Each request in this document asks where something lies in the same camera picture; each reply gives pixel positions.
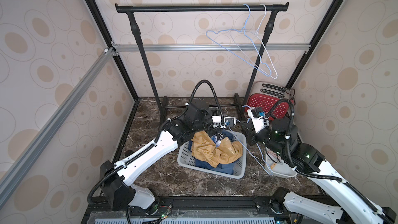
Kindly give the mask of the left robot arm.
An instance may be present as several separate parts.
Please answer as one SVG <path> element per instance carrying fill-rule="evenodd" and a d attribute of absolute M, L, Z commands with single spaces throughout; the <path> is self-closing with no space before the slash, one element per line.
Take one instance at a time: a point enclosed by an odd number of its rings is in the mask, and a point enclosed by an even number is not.
<path fill-rule="evenodd" d="M 150 189 L 135 185 L 136 179 L 163 156 L 192 140 L 196 133 L 215 132 L 226 125 L 219 102 L 216 102 L 219 113 L 216 115 L 205 101 L 194 98 L 202 84 L 214 91 L 208 80 L 199 81 L 184 111 L 163 122 L 152 141 L 116 163 L 107 161 L 101 165 L 99 182 L 87 196 L 89 205 L 109 204 L 113 211 L 139 207 L 149 215 L 157 211 L 157 196 Z"/>

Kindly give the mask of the dark blue t-shirt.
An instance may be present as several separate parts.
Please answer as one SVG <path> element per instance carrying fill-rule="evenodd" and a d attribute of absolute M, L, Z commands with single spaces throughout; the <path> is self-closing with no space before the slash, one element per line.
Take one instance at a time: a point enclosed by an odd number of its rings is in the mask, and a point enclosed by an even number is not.
<path fill-rule="evenodd" d="M 189 142 L 196 167 L 220 173 L 234 173 L 234 164 L 243 155 L 243 146 L 233 133 L 223 130 L 214 136 L 197 132 Z"/>

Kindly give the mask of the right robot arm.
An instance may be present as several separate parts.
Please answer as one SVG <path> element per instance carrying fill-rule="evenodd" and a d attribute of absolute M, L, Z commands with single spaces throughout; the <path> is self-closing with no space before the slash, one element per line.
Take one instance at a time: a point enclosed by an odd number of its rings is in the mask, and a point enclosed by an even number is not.
<path fill-rule="evenodd" d="M 273 152 L 283 168 L 309 178 L 321 187 L 336 206 L 301 197 L 279 187 L 270 204 L 275 213 L 286 209 L 323 224 L 393 224 L 396 213 L 373 203 L 337 172 L 325 156 L 312 145 L 299 141 L 294 125 L 294 106 L 280 99 L 269 111 L 248 107 L 249 144 L 262 143 Z"/>

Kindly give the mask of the tan yellow t-shirt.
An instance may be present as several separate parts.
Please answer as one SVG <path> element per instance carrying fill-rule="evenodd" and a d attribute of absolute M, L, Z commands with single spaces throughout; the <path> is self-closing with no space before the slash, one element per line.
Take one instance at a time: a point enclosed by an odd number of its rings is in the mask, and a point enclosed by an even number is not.
<path fill-rule="evenodd" d="M 229 131 L 222 131 L 221 136 L 216 136 L 216 142 L 205 131 L 197 132 L 192 139 L 192 156 L 213 168 L 235 162 L 242 157 L 243 151 L 243 145 Z"/>

